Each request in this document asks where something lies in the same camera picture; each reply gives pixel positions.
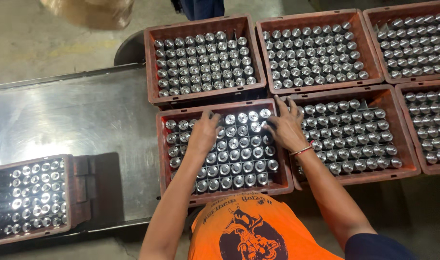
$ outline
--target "shiny metal surface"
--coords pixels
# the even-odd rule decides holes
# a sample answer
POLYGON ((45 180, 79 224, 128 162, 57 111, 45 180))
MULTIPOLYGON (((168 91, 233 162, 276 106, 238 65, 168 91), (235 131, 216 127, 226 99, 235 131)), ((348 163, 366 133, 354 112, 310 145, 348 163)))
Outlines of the shiny metal surface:
POLYGON ((157 112, 139 64, 1 84, 0 165, 117 152, 124 221, 148 222, 160 195, 157 112))

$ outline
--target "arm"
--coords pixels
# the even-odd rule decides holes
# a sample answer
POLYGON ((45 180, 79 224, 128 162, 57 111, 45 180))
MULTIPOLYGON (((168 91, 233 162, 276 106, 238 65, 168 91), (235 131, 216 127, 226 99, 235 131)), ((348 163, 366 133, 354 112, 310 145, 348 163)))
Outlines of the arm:
MULTIPOLYGON (((265 128, 271 132, 280 145, 291 152, 308 147, 309 144, 300 126, 303 114, 297 109, 294 101, 290 98, 287 99, 291 107, 288 112, 286 104, 280 98, 275 96, 275 100, 279 106, 281 117, 269 118, 276 129, 270 126, 265 126, 265 128)), ((320 161, 313 149, 298 155, 297 160, 304 170, 321 215, 342 250, 345 249, 347 240, 355 234, 376 234, 353 198, 320 161)))
POLYGON ((175 257, 196 176, 221 129, 215 128, 220 115, 212 115, 211 111, 204 111, 194 125, 183 162, 149 223, 141 246, 140 260, 167 260, 175 257))

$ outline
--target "hand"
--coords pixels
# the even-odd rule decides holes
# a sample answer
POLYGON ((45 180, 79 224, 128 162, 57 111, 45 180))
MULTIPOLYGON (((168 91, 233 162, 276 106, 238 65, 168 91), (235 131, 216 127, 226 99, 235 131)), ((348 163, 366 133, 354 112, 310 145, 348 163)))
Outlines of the hand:
POLYGON ((290 111, 287 111, 287 106, 277 95, 275 95, 276 104, 279 107, 281 116, 271 116, 267 121, 272 122, 276 129, 269 125, 263 128, 270 131, 273 138, 284 148, 294 153, 309 146, 304 133, 302 132, 301 123, 304 119, 303 113, 297 108, 297 105, 291 98, 287 98, 290 111))
POLYGON ((217 135, 223 128, 222 126, 217 127, 219 120, 220 114, 214 115, 210 110, 202 112, 200 120, 194 124, 193 131, 189 137, 187 152, 194 151, 204 159, 212 149, 215 140, 217 140, 217 135))

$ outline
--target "dark pants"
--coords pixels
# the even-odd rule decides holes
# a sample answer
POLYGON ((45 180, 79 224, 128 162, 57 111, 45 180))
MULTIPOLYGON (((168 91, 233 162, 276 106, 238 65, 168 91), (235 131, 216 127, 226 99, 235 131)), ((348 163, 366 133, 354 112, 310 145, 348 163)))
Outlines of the dark pants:
POLYGON ((183 11, 190 21, 208 19, 225 14, 223 0, 181 0, 183 11))

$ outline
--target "red plastic crate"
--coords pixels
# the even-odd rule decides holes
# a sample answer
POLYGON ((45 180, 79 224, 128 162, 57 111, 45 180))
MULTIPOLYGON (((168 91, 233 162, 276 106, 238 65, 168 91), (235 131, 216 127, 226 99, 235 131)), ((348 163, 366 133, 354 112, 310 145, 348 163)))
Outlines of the red plastic crate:
POLYGON ((265 63, 265 72, 268 79, 269 91, 272 94, 284 95, 296 92, 304 93, 325 91, 331 89, 347 88, 351 86, 376 84, 384 81, 382 73, 380 72, 379 62, 376 59, 374 45, 369 38, 367 26, 362 17, 362 12, 359 9, 343 9, 337 11, 303 13, 275 18, 265 18, 257 21, 257 33, 258 41, 260 42, 261 46, 263 62, 265 63), (348 21, 352 24, 352 27, 349 31, 353 32, 355 35, 354 41, 357 44, 356 50, 360 52, 360 58, 358 60, 363 62, 363 70, 365 70, 369 74, 369 78, 367 80, 354 80, 333 84, 291 87, 288 89, 275 89, 273 87, 273 78, 271 76, 271 68, 268 62, 263 32, 272 32, 274 30, 282 31, 284 29, 292 30, 293 28, 302 29, 303 27, 313 28, 314 26, 324 25, 332 26, 334 24, 341 24, 344 21, 348 21))
MULTIPOLYGON (((391 85, 354 87, 349 89, 308 93, 304 95, 291 95, 289 97, 291 97, 297 105, 302 107, 308 104, 326 104, 342 100, 349 101, 354 98, 358 100, 364 98, 367 101, 368 107, 378 107, 385 110, 385 120, 389 123, 389 131, 393 135, 392 143, 398 150, 396 157, 401 159, 403 164, 402 167, 399 169, 385 169, 382 171, 375 170, 373 172, 337 176, 336 179, 339 180, 342 185, 401 179, 421 173, 407 124, 402 116, 400 103, 398 102, 394 88, 391 85)), ((299 175, 298 167, 295 163, 296 161, 294 157, 292 157, 291 166, 293 174, 297 178, 297 182, 304 185, 308 184, 307 181, 303 179, 304 176, 299 175)), ((296 189, 301 189, 300 185, 296 185, 296 189)))
POLYGON ((201 98, 219 98, 234 95, 241 91, 264 88, 266 85, 263 72, 262 60, 260 59, 254 27, 252 26, 251 15, 236 14, 230 16, 216 17, 198 21, 183 22, 171 25, 149 27, 145 29, 145 50, 147 63, 148 100, 156 106, 164 106, 170 103, 196 101, 201 98), (245 86, 235 86, 211 91, 201 91, 178 96, 159 97, 159 86, 156 65, 156 49, 154 41, 157 39, 185 38, 188 35, 195 37, 197 34, 214 33, 224 31, 230 39, 233 32, 237 37, 246 37, 249 46, 249 56, 252 59, 251 66, 254 68, 254 77, 257 83, 245 86))
MULTIPOLYGON (((168 155, 169 145, 167 144, 166 137, 170 133, 165 127, 165 122, 173 119, 176 122, 182 119, 194 119, 200 118, 204 110, 212 110, 214 113, 220 113, 224 116, 227 114, 235 114, 240 111, 260 111, 261 109, 267 108, 271 111, 272 115, 276 115, 275 101, 273 99, 260 99, 254 101, 236 102, 229 104, 217 104, 208 105, 194 108, 186 108, 181 110, 167 110, 159 112, 156 116, 156 126, 158 131, 158 145, 159 145, 159 164, 160 164, 160 186, 161 195, 164 194, 167 186, 171 181, 171 169, 169 161, 170 157, 168 155)), ((193 194, 190 198, 190 206, 205 204, 210 201, 229 196, 239 192, 263 192, 268 195, 285 194, 293 191, 293 180, 291 176, 291 168, 289 166, 289 156, 287 150, 280 147, 275 142, 276 147, 276 160, 279 163, 278 171, 272 173, 269 182, 266 186, 256 186, 251 188, 241 188, 238 190, 230 189, 228 191, 217 191, 213 193, 205 192, 203 194, 193 194)))
POLYGON ((431 1, 424 3, 415 3, 408 5, 399 6, 385 6, 372 9, 366 9, 363 11, 364 19, 366 20, 366 25, 371 36, 371 41, 374 44, 377 59, 380 63, 382 69, 382 76, 390 84, 406 83, 411 81, 426 81, 426 80, 440 80, 440 74, 417 76, 417 77, 402 77, 400 79, 394 79, 387 70, 387 63, 384 60, 384 55, 380 49, 380 44, 377 41, 377 35, 374 32, 373 25, 375 24, 385 24, 394 19, 401 18, 405 19, 407 17, 424 16, 428 14, 440 13, 440 1, 431 1))
POLYGON ((395 86, 395 90, 397 92, 397 97, 400 102, 400 106, 405 117, 405 121, 408 126, 409 134, 411 139, 413 140, 414 149, 416 151, 416 155, 419 159, 421 169, 425 174, 440 174, 440 163, 429 165, 427 164, 420 140, 418 138, 418 134, 414 129, 413 121, 411 120, 410 113, 408 111, 407 104, 403 97, 404 94, 408 92, 424 92, 427 93, 429 91, 439 91, 440 90, 440 80, 426 81, 426 82, 410 82, 410 83, 402 83, 395 86))

